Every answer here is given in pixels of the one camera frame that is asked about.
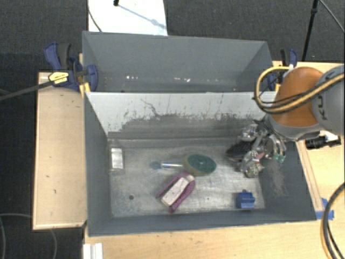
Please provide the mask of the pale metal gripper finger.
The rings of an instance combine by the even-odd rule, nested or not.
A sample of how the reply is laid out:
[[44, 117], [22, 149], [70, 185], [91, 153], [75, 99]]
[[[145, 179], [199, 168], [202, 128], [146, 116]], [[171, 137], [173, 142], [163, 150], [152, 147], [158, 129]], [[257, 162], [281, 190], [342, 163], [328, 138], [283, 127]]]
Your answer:
[[246, 165], [244, 174], [247, 178], [256, 178], [263, 169], [261, 163], [250, 163]]
[[259, 164], [258, 156], [259, 154], [256, 151], [247, 152], [240, 163], [240, 170], [252, 171], [257, 169]]

